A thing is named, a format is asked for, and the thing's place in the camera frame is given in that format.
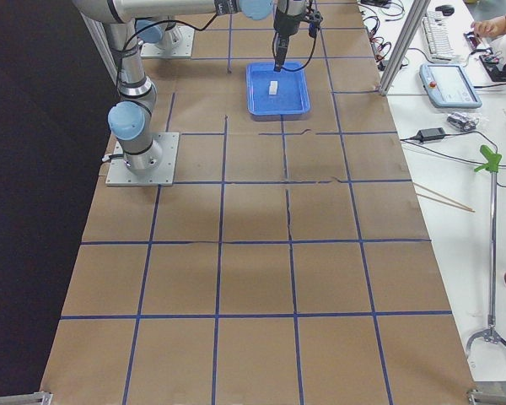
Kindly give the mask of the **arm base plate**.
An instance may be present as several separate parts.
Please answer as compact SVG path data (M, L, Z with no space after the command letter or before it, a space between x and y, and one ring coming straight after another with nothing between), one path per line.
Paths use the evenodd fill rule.
M152 27L140 34L141 56L144 59L191 58L194 35L195 30L184 25L175 25L170 30Z
M126 154L116 141L106 175L107 186L172 186L179 149L178 132L152 132L150 149L139 155Z

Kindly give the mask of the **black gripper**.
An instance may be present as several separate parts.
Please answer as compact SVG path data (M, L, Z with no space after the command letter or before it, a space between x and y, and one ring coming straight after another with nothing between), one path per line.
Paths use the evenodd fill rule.
M290 37L295 35L297 30L276 30L275 31L275 51L274 51L274 70L281 71L282 63L285 63L288 52Z

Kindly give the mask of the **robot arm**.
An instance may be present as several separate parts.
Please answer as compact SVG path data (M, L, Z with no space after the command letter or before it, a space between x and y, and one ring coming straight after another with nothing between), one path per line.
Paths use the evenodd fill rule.
M270 55L272 1L78 1L110 65L112 185L280 181L284 139L256 122L246 67Z
M135 23L135 35L143 38L143 34L151 29L158 28L162 24L182 24L195 31L202 32L219 16L226 14L243 13L247 18L260 20L266 18L272 11L274 36L272 39L272 56L274 72L298 72L303 70L310 62L315 51L316 37L323 20L321 13L313 8L312 1L277 1L273 6L272 1L215 1L216 11L214 15L201 28L176 19L161 19L152 22L149 19L137 19ZM301 23L309 25L309 36L314 40L310 55L306 63L298 68L284 67L288 53L290 37L299 31Z

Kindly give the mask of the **person hand at keyboard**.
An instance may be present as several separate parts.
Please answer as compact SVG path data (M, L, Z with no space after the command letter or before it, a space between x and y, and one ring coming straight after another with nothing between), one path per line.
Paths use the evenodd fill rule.
M471 27L475 35L480 37L495 37L503 33L503 19L475 21Z

